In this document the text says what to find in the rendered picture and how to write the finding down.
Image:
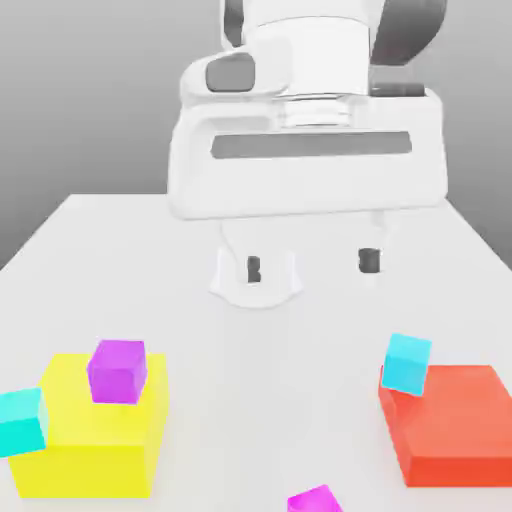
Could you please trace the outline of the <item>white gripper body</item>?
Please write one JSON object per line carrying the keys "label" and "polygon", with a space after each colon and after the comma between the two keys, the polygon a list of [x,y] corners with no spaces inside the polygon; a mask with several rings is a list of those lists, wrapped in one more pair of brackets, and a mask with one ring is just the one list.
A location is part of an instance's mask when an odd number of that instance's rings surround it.
{"label": "white gripper body", "polygon": [[291,126],[304,102],[206,103],[172,134],[168,198],[183,219],[396,210],[447,194],[443,106],[362,97],[346,126]]}

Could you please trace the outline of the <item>small light blue cube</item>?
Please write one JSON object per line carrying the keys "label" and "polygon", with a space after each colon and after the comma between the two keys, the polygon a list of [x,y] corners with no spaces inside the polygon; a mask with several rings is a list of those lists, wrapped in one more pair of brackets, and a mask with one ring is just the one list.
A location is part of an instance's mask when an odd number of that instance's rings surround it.
{"label": "small light blue cube", "polygon": [[430,340],[393,333],[384,359],[381,386],[421,397],[424,393],[431,347]]}

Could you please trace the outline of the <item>small purple cube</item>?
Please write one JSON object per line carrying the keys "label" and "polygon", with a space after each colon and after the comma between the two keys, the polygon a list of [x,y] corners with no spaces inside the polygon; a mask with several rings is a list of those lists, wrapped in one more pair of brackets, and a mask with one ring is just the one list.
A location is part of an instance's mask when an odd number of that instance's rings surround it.
{"label": "small purple cube", "polygon": [[136,405],[147,374],[143,341],[102,340],[87,364],[92,401]]}

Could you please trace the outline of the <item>small magenta cube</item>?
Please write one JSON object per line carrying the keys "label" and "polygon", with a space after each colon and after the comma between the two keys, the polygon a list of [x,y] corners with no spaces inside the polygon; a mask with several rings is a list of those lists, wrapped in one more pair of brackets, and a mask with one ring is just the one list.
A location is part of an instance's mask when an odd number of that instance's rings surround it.
{"label": "small magenta cube", "polygon": [[344,512],[328,485],[306,490],[287,500],[287,512]]}

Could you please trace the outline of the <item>small turquoise cube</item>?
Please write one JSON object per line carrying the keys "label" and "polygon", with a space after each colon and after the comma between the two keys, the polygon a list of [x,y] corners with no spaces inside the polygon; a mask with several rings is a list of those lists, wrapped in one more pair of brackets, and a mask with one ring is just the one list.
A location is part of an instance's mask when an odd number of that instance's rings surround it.
{"label": "small turquoise cube", "polygon": [[48,412],[40,387],[0,394],[0,458],[44,450]]}

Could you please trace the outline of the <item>large orange box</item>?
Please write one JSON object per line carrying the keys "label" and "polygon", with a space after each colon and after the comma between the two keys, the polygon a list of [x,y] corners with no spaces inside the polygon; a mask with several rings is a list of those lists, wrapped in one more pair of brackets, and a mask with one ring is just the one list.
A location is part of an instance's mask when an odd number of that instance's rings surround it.
{"label": "large orange box", "polygon": [[512,488],[512,396],[490,365],[433,365],[420,397],[378,387],[408,487]]}

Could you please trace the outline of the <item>large yellow box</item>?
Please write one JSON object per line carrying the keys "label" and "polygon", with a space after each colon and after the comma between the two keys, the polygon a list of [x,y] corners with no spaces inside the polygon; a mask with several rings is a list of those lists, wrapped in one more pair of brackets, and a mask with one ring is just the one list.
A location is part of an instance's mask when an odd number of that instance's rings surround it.
{"label": "large yellow box", "polygon": [[147,356],[148,376],[135,405],[92,401],[89,358],[57,354],[43,373],[47,447],[8,459],[22,498],[151,495],[170,402],[166,358]]}

